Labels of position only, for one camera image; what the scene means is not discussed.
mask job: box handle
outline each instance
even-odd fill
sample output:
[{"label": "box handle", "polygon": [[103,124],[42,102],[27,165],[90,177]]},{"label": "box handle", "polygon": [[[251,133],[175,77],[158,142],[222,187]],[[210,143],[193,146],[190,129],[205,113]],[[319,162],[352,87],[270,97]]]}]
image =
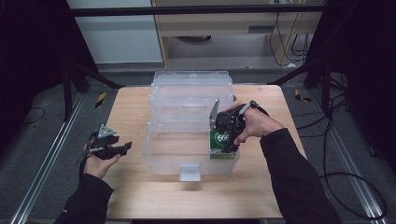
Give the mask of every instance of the box handle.
[{"label": "box handle", "polygon": [[201,181],[201,169],[199,164],[180,164],[180,181]]}]

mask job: person's left hand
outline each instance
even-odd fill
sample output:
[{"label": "person's left hand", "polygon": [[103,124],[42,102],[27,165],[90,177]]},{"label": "person's left hand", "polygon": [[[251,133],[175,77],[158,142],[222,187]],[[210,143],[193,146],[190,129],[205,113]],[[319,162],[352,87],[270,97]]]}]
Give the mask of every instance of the person's left hand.
[{"label": "person's left hand", "polygon": [[120,157],[121,155],[118,154],[110,160],[103,161],[92,154],[85,163],[83,174],[93,175],[102,179],[106,175],[110,166],[116,163]]}]

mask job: green object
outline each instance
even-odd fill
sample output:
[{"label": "green object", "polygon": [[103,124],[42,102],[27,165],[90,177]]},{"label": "green object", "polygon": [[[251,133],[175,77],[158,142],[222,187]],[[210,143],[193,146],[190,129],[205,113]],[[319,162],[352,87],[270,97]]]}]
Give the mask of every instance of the green object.
[{"label": "green object", "polygon": [[230,133],[218,133],[216,129],[209,131],[210,159],[233,160],[235,152],[221,152],[228,145]]}]

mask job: gray floor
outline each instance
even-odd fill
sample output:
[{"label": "gray floor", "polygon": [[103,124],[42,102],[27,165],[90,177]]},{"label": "gray floor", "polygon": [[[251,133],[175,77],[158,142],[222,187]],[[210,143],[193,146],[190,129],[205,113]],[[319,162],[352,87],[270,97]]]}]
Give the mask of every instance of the gray floor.
[{"label": "gray floor", "polygon": [[[206,42],[174,38],[171,49],[168,70],[227,70],[234,83],[263,84],[286,75],[292,69],[275,62],[271,57],[269,46],[261,35],[212,36],[212,39]],[[154,70],[103,73],[103,75],[128,86],[149,85]],[[106,123],[117,90],[111,90],[91,78],[88,80],[92,85],[91,90],[89,93],[82,93],[84,98],[81,109],[47,181],[36,198],[30,219],[54,219],[60,213],[65,201],[78,184],[77,160],[81,153],[81,146],[86,143],[89,134],[99,124]],[[291,114],[303,115],[293,117],[296,127],[302,127],[320,118],[318,107],[314,102],[307,103],[294,97],[295,89],[300,90],[302,96],[312,99],[318,95],[319,88],[306,91],[301,83],[302,80],[304,80],[304,75],[294,78],[282,87]],[[94,105],[97,97],[103,91],[106,92],[106,99],[101,108],[96,109]],[[333,91],[332,96],[338,93],[338,91]],[[81,93],[74,93],[74,98],[76,99],[78,95]],[[4,220],[4,223],[7,223],[17,210],[61,128],[64,115],[62,86],[39,93],[35,98],[34,106],[44,110],[32,109],[26,122],[39,120],[20,127],[20,132],[8,146],[7,151],[10,153],[0,161],[0,219]],[[353,113],[349,112],[347,107],[334,113],[333,121],[333,130],[339,133],[356,167],[365,178],[380,189],[387,200],[389,213],[386,221],[396,223],[396,198],[393,196],[396,190],[394,173],[384,160],[370,155],[370,145],[361,133]],[[313,127],[299,131],[306,156],[320,175],[323,173],[323,137],[307,136],[323,133],[324,130],[325,123],[320,122]],[[328,172],[345,171],[342,157],[330,137],[326,155]],[[365,214],[361,199],[357,196],[348,177],[331,178],[331,184],[337,195],[345,200],[348,206]],[[335,202],[332,196],[330,200],[344,223],[372,223],[350,214]],[[270,222],[282,223],[283,220],[271,219]]]}]

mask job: aluminum rail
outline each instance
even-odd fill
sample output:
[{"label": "aluminum rail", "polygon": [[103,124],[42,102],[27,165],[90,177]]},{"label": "aluminum rail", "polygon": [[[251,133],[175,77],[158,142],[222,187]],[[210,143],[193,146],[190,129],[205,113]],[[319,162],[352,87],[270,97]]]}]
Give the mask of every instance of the aluminum rail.
[{"label": "aluminum rail", "polygon": [[11,224],[23,224],[27,220],[30,212],[32,211],[33,206],[35,205],[35,201],[37,200],[38,195],[40,194],[43,186],[47,180],[47,177],[50,173],[50,170],[53,164],[58,157],[59,152],[61,151],[62,145],[64,144],[64,140],[68,133],[70,132],[71,127],[76,119],[78,111],[81,108],[82,100],[84,99],[85,93],[79,93],[74,104],[73,113],[70,116],[68,121],[65,121],[58,132],[55,140],[52,143],[49,152],[44,159],[40,169],[38,170],[37,175],[35,176],[35,180],[33,181],[32,185],[28,189],[27,193],[25,194],[20,206],[18,207],[17,211],[11,218]]},{"label": "aluminum rail", "polygon": [[[314,91],[309,91],[312,96],[313,102],[316,104],[318,110],[324,116],[324,112],[319,103],[319,96]],[[334,145],[334,149],[340,158],[341,163],[344,166],[344,169],[354,175],[362,176],[361,171],[359,170],[356,163],[353,161],[352,157],[349,155],[347,151],[347,147],[344,145],[340,135],[338,134],[336,128],[333,126],[329,134],[332,138],[332,142]],[[370,187],[363,181],[360,181],[356,178],[349,178],[350,182],[355,189],[359,200],[361,201],[361,205],[363,206],[364,211],[366,212],[368,217],[379,217],[382,215],[382,210],[375,199]],[[372,220],[373,224],[387,224],[387,220],[385,218],[379,220]]]}]

